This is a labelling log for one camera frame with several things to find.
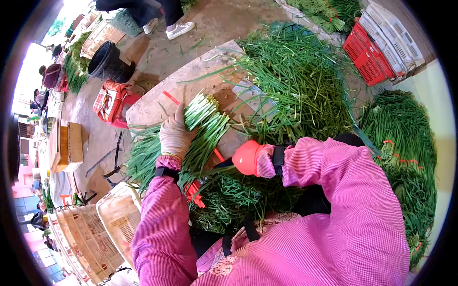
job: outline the pink sleeve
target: pink sleeve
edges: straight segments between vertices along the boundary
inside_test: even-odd
[[[160,156],[156,166],[181,170],[181,162],[172,156]],[[155,177],[132,241],[132,260],[142,286],[188,286],[197,279],[188,220],[188,204],[177,184],[171,177]]]
[[[273,146],[266,146],[257,160],[258,173],[266,178],[275,175],[272,154]],[[328,246],[340,274],[355,279],[349,284],[405,281],[410,250],[401,207],[365,146],[301,138],[285,150],[284,161],[284,186],[323,187],[331,214],[322,221],[326,227],[315,226],[315,236]]]

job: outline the plastic basket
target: plastic basket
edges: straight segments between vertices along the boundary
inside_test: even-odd
[[[89,275],[84,270],[81,263],[78,261],[76,256],[73,254],[72,249],[70,248],[67,239],[64,236],[64,233],[60,227],[60,224],[57,220],[57,215],[48,213],[49,218],[49,228],[54,234],[57,248],[59,249],[62,257],[66,260],[67,264],[70,266],[71,270],[77,278],[80,280],[83,285],[92,286],[94,285],[89,278]]]
[[[119,183],[97,202],[97,213],[122,257],[134,269],[132,239],[140,223],[141,199],[127,183]]]
[[[98,217],[95,205],[86,205],[78,208],[70,209],[73,214],[73,219],[80,229],[80,233],[84,234],[84,238],[88,244],[91,244],[92,249],[97,249],[102,253],[101,259],[107,258],[107,263],[110,264],[113,270],[116,270],[124,259],[111,241],[104,225]]]
[[[107,235],[94,205],[56,212],[70,248],[94,283],[116,272],[124,259]]]
[[[394,79],[395,74],[387,60],[360,24],[355,23],[343,44],[343,49],[368,86],[376,85],[386,79]]]
[[[415,63],[412,61],[408,62],[407,65],[403,62],[388,38],[364,11],[362,12],[361,18],[356,18],[356,20],[372,37],[374,43],[378,48],[380,48],[386,60],[398,77],[404,76],[409,71],[409,68],[412,69],[416,67]]]
[[[65,238],[67,239],[67,242],[70,246],[71,252],[73,255],[76,257],[78,262],[80,263],[81,267],[85,270],[89,278],[93,281],[93,283],[99,283],[100,279],[97,277],[96,273],[84,257],[84,255],[80,251],[80,247],[76,243],[75,239],[73,238],[72,233],[70,232],[70,229],[68,227],[67,221],[64,217],[64,213],[62,211],[56,211],[56,216],[57,216],[57,221],[59,223],[59,226],[62,230],[62,233],[64,234]]]
[[[417,44],[413,41],[411,35],[401,23],[401,21],[390,11],[383,8],[374,1],[369,1],[369,5],[364,11],[383,31],[385,36],[392,43],[397,53],[401,56],[404,63],[413,63],[420,66],[425,62]]]

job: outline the white sneaker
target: white sneaker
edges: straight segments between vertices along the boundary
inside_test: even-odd
[[[194,22],[186,22],[186,23],[176,23],[175,30],[173,31],[166,31],[167,32],[167,37],[169,40],[173,40],[179,35],[183,35],[184,33],[189,32],[196,26],[196,23]]]
[[[146,24],[145,26],[143,26],[143,30],[145,31],[145,34],[149,34],[151,33],[151,31],[153,30],[153,28],[156,26],[156,24],[158,23],[159,19],[158,18],[154,18],[152,20],[150,20],[148,22],[148,24]]]

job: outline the white plastic crate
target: white plastic crate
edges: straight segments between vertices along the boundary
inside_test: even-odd
[[[359,23],[364,28],[364,30],[374,39],[375,44],[380,48],[398,78],[403,77],[409,71],[409,67],[411,69],[415,68],[416,65],[413,61],[410,62],[409,67],[404,64],[394,46],[391,45],[390,41],[383,34],[382,30],[364,11],[362,11],[362,16],[359,19]]]
[[[56,212],[70,248],[91,280],[102,282],[124,259],[103,227],[95,205]]]
[[[62,257],[66,260],[67,264],[70,266],[73,273],[77,276],[80,280],[82,285],[84,286],[94,286],[89,275],[82,267],[81,263],[78,261],[76,256],[73,254],[71,247],[68,244],[67,239],[60,228],[59,222],[57,220],[57,215],[48,213],[49,219],[49,228],[51,232],[54,234],[54,238],[56,241],[57,248],[60,250]]]
[[[80,251],[80,247],[76,243],[75,239],[73,238],[72,233],[70,232],[70,229],[67,224],[67,220],[64,217],[64,213],[61,210],[56,210],[55,211],[56,216],[57,216],[57,221],[59,223],[59,226],[70,246],[70,249],[78,262],[81,264],[89,278],[92,280],[93,283],[97,284],[101,280],[97,277],[96,273],[94,272],[93,268],[90,266],[88,261],[86,260],[86,257],[82,254]]]
[[[416,66],[423,64],[425,60],[420,49],[401,21],[378,3],[371,0],[369,3],[364,11],[382,29],[404,62],[411,57],[410,61],[413,61]]]
[[[107,264],[116,270],[124,259],[116,249],[108,236],[105,228],[97,215],[95,205],[80,206],[70,209],[73,219],[78,225],[80,233],[84,235],[86,243],[101,253],[102,261],[106,259]]]
[[[132,239],[140,223],[141,199],[127,183],[119,183],[97,202],[97,213],[122,257],[132,262]]]

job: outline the plastic stool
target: plastic stool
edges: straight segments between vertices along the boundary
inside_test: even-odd
[[[141,98],[127,89],[129,86],[112,80],[104,83],[93,105],[93,111],[100,120],[117,128],[129,129],[123,111]]]
[[[140,99],[140,96],[135,93],[126,95],[124,99],[122,100],[121,105],[116,110],[116,114],[114,115],[114,120],[110,125],[117,127],[117,128],[129,129],[129,126],[127,125],[127,121],[125,117],[122,115],[122,112],[124,109],[126,109],[127,111],[127,109],[131,108],[131,106],[134,105],[134,103],[139,99]]]

